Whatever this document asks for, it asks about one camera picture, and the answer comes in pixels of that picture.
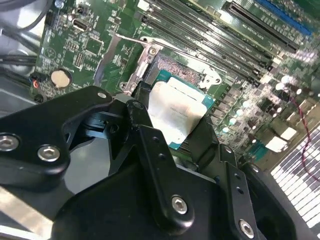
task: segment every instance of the blue pcie slot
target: blue pcie slot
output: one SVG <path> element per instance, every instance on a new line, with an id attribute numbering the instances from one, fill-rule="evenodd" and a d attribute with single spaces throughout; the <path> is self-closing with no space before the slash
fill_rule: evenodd
<path id="1" fill-rule="evenodd" d="M 280 19 L 282 19 L 285 23 L 289 24 L 291 27 L 298 30 L 303 35 L 311 36 L 311 32 L 306 29 L 303 25 L 301 25 L 299 22 L 285 14 L 283 11 L 281 11 L 279 8 L 277 8 L 275 5 L 273 5 L 271 2 L 267 0 L 255 0 L 258 4 L 268 9 L 273 14 L 277 15 Z"/>

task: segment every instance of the black expansion slot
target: black expansion slot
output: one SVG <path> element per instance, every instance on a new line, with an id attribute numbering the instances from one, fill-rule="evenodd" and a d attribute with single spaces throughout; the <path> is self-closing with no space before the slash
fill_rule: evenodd
<path id="1" fill-rule="evenodd" d="M 296 53 L 299 49 L 299 46 L 288 39 L 287 37 L 281 35 L 279 32 L 274 30 L 272 27 L 261 21 L 259 18 L 251 14 L 249 11 L 245 10 L 240 5 L 233 2 L 227 2 L 224 8 L 229 14 L 240 19 L 242 22 L 252 27 L 254 30 L 265 35 L 275 44 L 283 48 L 284 50 L 290 53 Z"/>
<path id="2" fill-rule="evenodd" d="M 164 28 L 161 26 L 158 22 L 156 22 L 152 18 L 148 18 L 148 16 L 144 16 L 142 19 L 143 23 L 146 23 L 150 27 L 154 29 L 159 29 L 160 31 L 166 33 L 169 35 L 171 38 L 175 39 L 176 41 L 181 42 L 183 45 L 186 47 L 190 48 L 191 50 L 200 53 L 204 57 L 206 57 L 208 60 L 212 61 L 213 63 L 219 64 L 220 66 L 223 66 L 222 68 L 226 70 L 226 72 L 232 71 L 235 75 L 242 77 L 242 79 L 247 80 L 247 79 L 255 79 L 257 80 L 257 76 L 253 73 L 251 70 L 244 70 L 244 69 L 239 69 L 235 67 L 234 62 L 228 61 L 227 58 L 223 58 L 222 56 L 216 56 L 210 52 L 205 51 L 204 49 L 200 48 L 198 45 L 194 44 L 193 42 L 187 42 L 186 39 L 182 38 L 181 36 L 178 35 L 173 35 L 172 32 L 170 32 L 168 29 Z"/>
<path id="3" fill-rule="evenodd" d="M 176 6 L 169 5 L 169 2 L 174 3 Z M 242 51 L 243 54 L 247 55 L 253 61 L 255 61 L 257 65 L 263 68 L 265 66 L 268 67 L 268 63 L 270 62 L 271 56 L 264 55 L 259 50 L 249 45 L 248 43 L 238 38 L 237 36 L 230 34 L 228 31 L 226 31 L 222 27 L 214 26 L 214 28 L 217 28 L 221 32 L 223 32 L 224 36 L 215 33 L 214 29 L 212 29 L 211 27 L 208 27 L 209 25 L 211 25 L 212 19 L 208 19 L 207 16 L 200 15 L 198 12 L 186 6 L 184 3 L 177 2 L 177 1 L 159 0 L 156 2 L 156 4 L 162 9 L 166 9 L 168 11 L 173 12 L 174 15 L 178 15 L 184 18 L 184 21 L 186 22 L 186 24 L 193 25 L 194 28 L 199 29 L 200 31 L 210 35 L 211 37 L 217 36 L 221 41 L 223 41 L 223 43 L 225 44 L 228 43 L 229 45 L 234 46 L 236 49 L 238 49 L 239 51 Z"/>
<path id="4" fill-rule="evenodd" d="M 192 29 L 190 29 L 190 28 L 188 29 L 188 26 L 180 24 L 179 21 L 173 21 L 172 19 L 164 16 L 161 12 L 158 12 L 158 10 L 155 10 L 152 13 L 152 16 L 161 20 L 161 22 L 168 22 L 170 25 L 177 27 L 180 31 L 182 31 L 182 30 L 185 31 L 190 36 L 192 36 L 195 40 L 199 41 L 201 44 L 204 44 L 208 48 L 211 48 L 215 52 L 219 53 L 223 59 L 226 59 L 227 57 L 229 57 L 230 59 L 232 59 L 233 62 L 237 63 L 238 65 L 241 65 L 243 68 L 246 68 L 248 72 L 252 72 L 254 69 L 256 69 L 253 66 L 254 63 L 245 57 L 247 54 L 243 54 L 243 53 L 239 52 L 238 56 L 236 56 L 237 53 L 232 51 L 233 50 L 232 48 L 231 48 L 230 52 L 228 52 L 228 50 L 226 50 L 226 46 L 224 46 L 224 45 L 221 45 L 221 47 L 219 46 L 220 47 L 219 48 L 218 46 L 216 46 L 212 42 L 210 42 L 209 39 L 203 37 L 202 35 L 200 35 L 196 31 L 192 31 Z"/>
<path id="5" fill-rule="evenodd" d="M 203 32 L 206 32 L 206 31 L 208 31 L 208 30 L 210 29 L 208 26 L 206 26 L 206 25 L 203 24 L 202 22 L 199 22 L 199 21 L 197 22 L 197 21 L 195 21 L 195 19 L 194 19 L 191 15 L 188 15 L 188 13 L 183 14 L 184 12 L 177 10 L 177 9 L 179 9 L 179 8 L 175 8 L 174 6 L 173 6 L 173 7 L 170 6 L 170 5 L 169 5 L 169 1 L 159 0 L 159 1 L 157 1 L 155 4 L 159 5 L 161 8 L 165 7 L 165 8 L 167 8 L 167 9 L 170 9 L 172 12 L 174 12 L 174 13 L 177 14 L 177 15 L 180 15 L 180 16 L 182 15 L 182 17 L 183 17 L 184 19 L 189 20 L 189 22 L 191 22 L 191 23 L 194 25 L 195 28 L 201 29 L 201 31 L 203 31 Z M 183 8 L 187 7 L 187 6 L 185 6 L 184 4 L 182 4 L 182 3 L 180 3 L 180 2 L 177 2 L 177 4 L 178 4 L 180 7 L 183 7 Z"/>

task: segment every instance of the motherboard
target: motherboard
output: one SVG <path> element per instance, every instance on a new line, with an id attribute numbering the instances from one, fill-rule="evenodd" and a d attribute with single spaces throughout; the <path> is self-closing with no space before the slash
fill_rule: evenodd
<path id="1" fill-rule="evenodd" d="M 237 158 L 258 161 L 295 138 L 297 105 L 307 114 L 319 102 L 319 30 L 304 0 L 64 0 L 46 16 L 31 94 L 131 95 L 165 78 L 206 106 Z"/>

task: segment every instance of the red wire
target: red wire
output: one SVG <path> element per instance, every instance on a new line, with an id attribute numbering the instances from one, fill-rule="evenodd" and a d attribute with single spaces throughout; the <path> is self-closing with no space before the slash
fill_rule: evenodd
<path id="1" fill-rule="evenodd" d="M 306 130 L 306 136 L 307 136 L 307 141 L 306 141 L 306 144 L 304 145 L 303 149 L 302 149 L 302 165 L 303 165 L 303 169 L 305 170 L 305 172 L 310 176 L 312 177 L 315 181 L 317 182 L 320 182 L 320 179 L 317 178 L 316 176 L 314 176 L 313 174 L 311 174 L 309 172 L 309 170 L 307 169 L 307 166 L 306 166 L 306 157 L 305 157 L 305 153 L 307 151 L 307 148 L 309 147 L 309 144 L 311 142 L 311 136 L 310 136 L 310 132 L 309 132 L 309 129 L 308 129 L 308 125 L 307 125 L 307 122 L 305 120 L 305 115 L 304 113 L 302 112 L 301 108 L 299 107 L 299 105 L 297 104 L 296 100 L 291 97 L 291 101 L 293 102 L 293 104 L 296 106 L 296 108 L 299 110 L 299 115 L 301 117 L 301 120 L 302 120 L 302 124 Z"/>
<path id="2" fill-rule="evenodd" d="M 33 80 L 33 86 L 37 89 L 38 88 L 38 83 L 36 80 Z"/>

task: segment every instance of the silver screw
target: silver screw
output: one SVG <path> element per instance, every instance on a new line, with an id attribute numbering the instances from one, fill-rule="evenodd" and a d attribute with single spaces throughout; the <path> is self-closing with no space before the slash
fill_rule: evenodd
<path id="1" fill-rule="evenodd" d="M 133 105 L 138 109 L 144 109 L 144 106 L 138 101 L 134 101 Z"/>
<path id="2" fill-rule="evenodd" d="M 60 157 L 60 151 L 54 146 L 42 146 L 38 150 L 38 157 L 46 162 L 54 162 Z"/>
<path id="3" fill-rule="evenodd" d="M 250 239 L 253 239 L 255 234 L 252 227 L 245 220 L 240 219 L 239 226 L 241 231 Z"/>
<path id="4" fill-rule="evenodd" d="M 102 93 L 102 92 L 98 92 L 98 96 L 99 96 L 100 98 L 103 98 L 103 99 L 105 99 L 105 98 L 107 97 L 107 95 L 105 95 L 105 94 Z"/>
<path id="5" fill-rule="evenodd" d="M 228 153 L 232 153 L 232 150 L 230 149 L 230 147 L 228 147 L 228 146 L 224 146 L 224 149 L 228 152 Z"/>
<path id="6" fill-rule="evenodd" d="M 253 171 L 255 171 L 256 173 L 259 172 L 259 169 L 255 165 L 251 164 L 250 166 L 253 169 Z"/>
<path id="7" fill-rule="evenodd" d="M 175 196 L 172 198 L 172 207 L 179 214 L 186 214 L 188 207 L 186 202 L 179 196 Z"/>
<path id="8" fill-rule="evenodd" d="M 65 6 L 65 3 L 64 3 L 64 1 L 62 1 L 62 0 L 55 0 L 55 1 L 54 1 L 54 6 L 55 6 L 57 9 L 62 9 L 62 8 Z"/>
<path id="9" fill-rule="evenodd" d="M 155 56 L 157 54 L 157 49 L 155 49 L 154 47 L 150 47 L 149 54 L 151 56 Z"/>
<path id="10" fill-rule="evenodd" d="M 19 146 L 19 140 L 12 135 L 0 136 L 0 151 L 9 152 L 15 150 Z"/>

